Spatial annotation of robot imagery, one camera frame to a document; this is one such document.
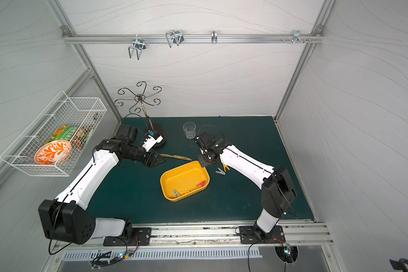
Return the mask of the grey clothespin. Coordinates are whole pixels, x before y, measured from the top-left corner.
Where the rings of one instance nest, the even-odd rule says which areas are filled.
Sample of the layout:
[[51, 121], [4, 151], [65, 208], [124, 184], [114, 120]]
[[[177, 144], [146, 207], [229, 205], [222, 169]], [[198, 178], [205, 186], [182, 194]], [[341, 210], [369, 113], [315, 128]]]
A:
[[181, 197], [181, 194], [177, 190], [174, 190], [173, 193], [175, 198]]
[[222, 170], [221, 168], [218, 168], [218, 169], [215, 171], [215, 173], [217, 173], [217, 174], [219, 174], [219, 175], [223, 175], [223, 176], [226, 175], [226, 172], [225, 172], [224, 170]]

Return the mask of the red clothespin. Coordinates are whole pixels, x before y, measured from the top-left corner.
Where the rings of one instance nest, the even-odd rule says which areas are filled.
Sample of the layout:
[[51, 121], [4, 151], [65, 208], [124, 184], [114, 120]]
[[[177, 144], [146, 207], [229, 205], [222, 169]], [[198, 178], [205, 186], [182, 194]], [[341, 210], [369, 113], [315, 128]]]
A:
[[196, 185], [196, 187], [204, 187], [204, 186], [206, 185], [206, 183], [207, 183], [207, 181], [204, 180], [204, 181], [198, 183], [198, 184]]

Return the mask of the yellow plastic storage box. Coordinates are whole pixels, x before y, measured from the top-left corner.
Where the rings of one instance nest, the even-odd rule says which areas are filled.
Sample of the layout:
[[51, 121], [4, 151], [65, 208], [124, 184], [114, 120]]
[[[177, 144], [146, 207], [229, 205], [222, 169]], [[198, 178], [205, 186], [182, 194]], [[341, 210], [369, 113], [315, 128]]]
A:
[[[204, 187], [196, 187], [196, 185], [206, 180]], [[166, 171], [160, 177], [160, 185], [164, 197], [171, 201], [177, 202], [187, 197], [190, 197], [202, 190], [205, 190], [210, 183], [210, 176], [205, 167], [201, 167], [198, 161], [192, 161], [183, 164], [179, 167]], [[173, 191], [190, 190], [190, 193], [175, 198]]]

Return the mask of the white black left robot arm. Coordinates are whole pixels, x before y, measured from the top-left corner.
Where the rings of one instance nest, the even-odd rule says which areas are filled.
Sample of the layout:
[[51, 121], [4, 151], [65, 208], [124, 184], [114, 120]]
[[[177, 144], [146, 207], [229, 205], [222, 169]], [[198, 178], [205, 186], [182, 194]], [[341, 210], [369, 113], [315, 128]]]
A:
[[165, 140], [164, 135], [149, 130], [140, 146], [134, 144], [136, 136], [136, 128], [121, 125], [116, 136], [102, 140], [95, 147], [90, 162], [63, 192], [40, 204], [38, 212], [47, 239], [78, 245], [97, 238], [113, 237], [126, 243], [134, 239], [130, 221], [95, 218], [87, 208], [103, 180], [123, 159], [140, 162], [148, 168], [163, 163], [153, 147]]

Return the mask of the clear drinking glass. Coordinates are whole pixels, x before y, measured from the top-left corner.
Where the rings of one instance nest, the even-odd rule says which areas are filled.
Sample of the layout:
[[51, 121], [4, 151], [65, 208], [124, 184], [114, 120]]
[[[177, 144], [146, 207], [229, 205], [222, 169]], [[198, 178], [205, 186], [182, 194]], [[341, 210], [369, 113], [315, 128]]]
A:
[[187, 139], [194, 139], [196, 137], [196, 124], [194, 122], [186, 122], [183, 125], [183, 130]]

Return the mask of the dark oval stand with copper rod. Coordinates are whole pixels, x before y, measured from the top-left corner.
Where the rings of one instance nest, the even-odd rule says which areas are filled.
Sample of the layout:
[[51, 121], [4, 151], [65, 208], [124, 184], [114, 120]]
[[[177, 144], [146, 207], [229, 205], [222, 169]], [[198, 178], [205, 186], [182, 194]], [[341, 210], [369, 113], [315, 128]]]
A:
[[161, 100], [159, 98], [155, 97], [155, 96], [158, 95], [162, 91], [162, 88], [161, 88], [161, 86], [155, 86], [155, 87], [153, 87], [153, 91], [154, 91], [153, 94], [147, 95], [146, 94], [147, 82], [145, 82], [143, 80], [139, 81], [138, 83], [136, 83], [136, 86], [137, 87], [143, 87], [143, 90], [141, 92], [135, 92], [135, 91], [133, 91], [130, 88], [127, 88], [127, 87], [120, 88], [117, 91], [118, 95], [124, 96], [129, 92], [129, 93], [131, 93], [133, 95], [133, 97], [132, 98], [118, 98], [113, 102], [113, 104], [114, 104], [115, 107], [121, 108], [121, 107], [123, 107], [125, 105], [126, 102], [133, 103], [129, 107], [128, 114], [126, 114], [121, 120], [124, 120], [124, 119], [129, 118], [129, 117], [139, 117], [141, 120], [146, 118], [147, 121], [144, 121], [144, 124], [146, 126], [146, 134], [147, 134], [147, 132], [149, 130], [157, 131], [164, 138], [161, 143], [156, 144], [153, 148], [161, 147], [166, 142], [166, 137], [165, 137], [164, 130], [163, 130], [161, 124], [154, 123], [152, 121], [151, 117], [149, 116], [149, 114], [148, 114], [148, 112], [146, 110], [146, 106], [156, 107], [156, 106], [159, 106], [161, 104]]

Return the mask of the green snack packet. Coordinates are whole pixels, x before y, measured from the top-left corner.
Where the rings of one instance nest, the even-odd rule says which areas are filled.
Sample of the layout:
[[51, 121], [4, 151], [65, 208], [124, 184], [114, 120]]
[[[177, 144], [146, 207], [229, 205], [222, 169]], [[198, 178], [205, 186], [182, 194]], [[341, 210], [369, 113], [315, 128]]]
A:
[[69, 125], [64, 125], [58, 128], [46, 143], [53, 141], [70, 141], [77, 129], [78, 127], [76, 126], [69, 127]]

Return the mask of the orange patterned bowl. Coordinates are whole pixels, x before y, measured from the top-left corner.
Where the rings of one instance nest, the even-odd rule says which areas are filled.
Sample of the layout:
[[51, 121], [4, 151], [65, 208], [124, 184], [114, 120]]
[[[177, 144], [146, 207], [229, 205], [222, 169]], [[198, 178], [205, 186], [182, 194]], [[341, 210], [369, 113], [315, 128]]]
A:
[[41, 147], [34, 156], [39, 165], [53, 165], [68, 160], [71, 153], [71, 143], [66, 140], [56, 140]]

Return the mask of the metal double hook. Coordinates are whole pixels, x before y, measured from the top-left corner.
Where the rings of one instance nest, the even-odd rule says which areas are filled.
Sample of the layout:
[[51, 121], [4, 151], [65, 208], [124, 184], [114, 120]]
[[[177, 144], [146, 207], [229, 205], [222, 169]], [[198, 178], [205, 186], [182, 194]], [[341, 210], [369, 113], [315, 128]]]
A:
[[135, 55], [136, 59], [140, 60], [144, 49], [146, 49], [146, 42], [137, 36], [132, 41], [132, 45], [128, 48], [129, 58], [132, 58]]

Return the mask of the small metal hook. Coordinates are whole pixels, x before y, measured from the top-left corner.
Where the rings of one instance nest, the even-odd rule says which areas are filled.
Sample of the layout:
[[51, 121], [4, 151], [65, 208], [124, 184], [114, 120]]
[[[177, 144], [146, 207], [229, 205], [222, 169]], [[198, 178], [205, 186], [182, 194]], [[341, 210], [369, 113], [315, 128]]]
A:
[[218, 42], [218, 33], [216, 30], [211, 31], [211, 43], [212, 44], [217, 44]]

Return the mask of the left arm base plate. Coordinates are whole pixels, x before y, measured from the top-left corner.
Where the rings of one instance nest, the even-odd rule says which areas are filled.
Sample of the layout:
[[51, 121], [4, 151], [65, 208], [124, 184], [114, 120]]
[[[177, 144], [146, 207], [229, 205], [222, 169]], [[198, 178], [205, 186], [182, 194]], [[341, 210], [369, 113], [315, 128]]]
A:
[[121, 236], [106, 237], [103, 241], [105, 247], [121, 246], [148, 246], [150, 244], [152, 228], [132, 228], [125, 230]]

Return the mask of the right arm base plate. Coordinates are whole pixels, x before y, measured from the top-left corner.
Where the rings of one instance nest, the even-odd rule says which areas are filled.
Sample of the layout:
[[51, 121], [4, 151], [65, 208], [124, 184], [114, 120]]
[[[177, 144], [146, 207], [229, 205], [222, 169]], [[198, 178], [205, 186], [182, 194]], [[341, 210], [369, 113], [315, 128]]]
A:
[[276, 225], [269, 233], [265, 233], [256, 226], [237, 227], [235, 233], [240, 237], [242, 244], [285, 244], [283, 228]]

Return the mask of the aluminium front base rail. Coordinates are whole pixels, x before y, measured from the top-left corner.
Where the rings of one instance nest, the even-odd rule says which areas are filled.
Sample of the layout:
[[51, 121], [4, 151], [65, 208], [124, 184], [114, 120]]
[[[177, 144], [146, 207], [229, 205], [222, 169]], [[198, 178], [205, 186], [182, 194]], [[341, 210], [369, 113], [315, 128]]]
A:
[[[285, 244], [256, 245], [333, 245], [325, 223], [313, 220], [282, 220]], [[235, 233], [237, 227], [253, 226], [252, 221], [136, 224], [133, 228], [152, 228], [150, 244], [140, 247], [237, 247], [242, 244]]]

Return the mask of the aluminium top rail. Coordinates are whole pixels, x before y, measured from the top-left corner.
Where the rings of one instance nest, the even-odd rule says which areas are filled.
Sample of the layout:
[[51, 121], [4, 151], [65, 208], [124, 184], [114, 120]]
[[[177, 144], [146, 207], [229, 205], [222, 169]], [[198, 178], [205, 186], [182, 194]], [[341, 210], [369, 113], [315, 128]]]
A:
[[[291, 44], [283, 43], [281, 39], [289, 39], [293, 33], [289, 34], [223, 34], [218, 33], [217, 44]], [[205, 34], [184, 34], [184, 41], [181, 44], [212, 44], [211, 31]], [[140, 37], [146, 42], [146, 45], [166, 44], [168, 45], [165, 34], [160, 35], [72, 35], [70, 31], [64, 27], [62, 39], [67, 44], [132, 44], [136, 37]], [[303, 34], [301, 37], [310, 39], [310, 43], [321, 43], [325, 36], [322, 32], [314, 32], [312, 34]]]

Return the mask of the metal bracket hook right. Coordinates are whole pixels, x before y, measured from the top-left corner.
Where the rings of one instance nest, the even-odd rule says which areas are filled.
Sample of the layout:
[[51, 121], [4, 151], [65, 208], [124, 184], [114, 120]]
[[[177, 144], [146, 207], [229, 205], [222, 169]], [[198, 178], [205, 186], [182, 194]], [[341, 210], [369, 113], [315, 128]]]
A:
[[310, 39], [304, 39], [301, 37], [301, 33], [299, 30], [295, 31], [291, 38], [289, 39], [281, 39], [283, 43], [291, 43], [291, 44], [305, 44], [310, 43]]

